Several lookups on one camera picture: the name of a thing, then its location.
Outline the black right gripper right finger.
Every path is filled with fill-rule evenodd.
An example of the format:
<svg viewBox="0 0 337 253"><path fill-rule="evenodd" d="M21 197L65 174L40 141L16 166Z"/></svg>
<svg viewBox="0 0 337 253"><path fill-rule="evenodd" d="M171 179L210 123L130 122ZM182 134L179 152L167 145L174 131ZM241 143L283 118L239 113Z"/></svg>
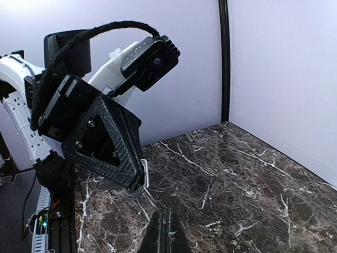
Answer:
<svg viewBox="0 0 337 253"><path fill-rule="evenodd" d="M165 219L165 252L192 252L176 212L169 210Z"/></svg>

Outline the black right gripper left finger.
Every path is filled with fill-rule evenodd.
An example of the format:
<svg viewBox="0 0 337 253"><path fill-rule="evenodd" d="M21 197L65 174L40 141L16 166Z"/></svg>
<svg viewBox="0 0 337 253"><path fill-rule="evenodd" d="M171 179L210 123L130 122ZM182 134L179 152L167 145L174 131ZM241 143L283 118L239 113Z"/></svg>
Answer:
<svg viewBox="0 0 337 253"><path fill-rule="evenodd" d="M161 212L156 211L153 213L142 243L137 252L165 252L165 223Z"/></svg>

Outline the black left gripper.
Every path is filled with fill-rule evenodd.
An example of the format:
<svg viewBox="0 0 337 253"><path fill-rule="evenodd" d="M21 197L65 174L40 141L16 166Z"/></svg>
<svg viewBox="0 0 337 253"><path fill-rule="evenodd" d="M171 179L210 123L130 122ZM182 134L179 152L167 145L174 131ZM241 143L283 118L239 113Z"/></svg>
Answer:
<svg viewBox="0 0 337 253"><path fill-rule="evenodd" d="M136 189L144 182L139 125L126 108L67 75L39 120L39 132L61 143L66 160Z"/></svg>

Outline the silver keyring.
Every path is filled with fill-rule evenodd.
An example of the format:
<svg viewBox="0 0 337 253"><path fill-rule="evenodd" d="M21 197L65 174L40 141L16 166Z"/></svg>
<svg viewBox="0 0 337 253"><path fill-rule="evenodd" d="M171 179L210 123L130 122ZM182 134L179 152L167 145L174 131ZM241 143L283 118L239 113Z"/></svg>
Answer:
<svg viewBox="0 0 337 253"><path fill-rule="evenodd" d="M150 181L149 181L149 173L148 173L148 163L145 159L141 159L141 164L144 169L144 184L143 184L143 189L146 193L148 193L148 188L150 186Z"/></svg>

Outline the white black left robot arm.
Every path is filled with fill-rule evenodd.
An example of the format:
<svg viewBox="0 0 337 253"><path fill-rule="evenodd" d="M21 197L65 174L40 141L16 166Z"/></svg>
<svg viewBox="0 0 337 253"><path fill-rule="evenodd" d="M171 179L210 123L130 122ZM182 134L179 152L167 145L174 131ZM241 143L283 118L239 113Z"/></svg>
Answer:
<svg viewBox="0 0 337 253"><path fill-rule="evenodd" d="M70 194L66 163L76 163L129 191L146 186L139 127L126 108L148 70L153 38L110 53L89 81L85 30L46 35L44 67L23 51L1 57L1 104L29 154L39 183L55 200Z"/></svg>

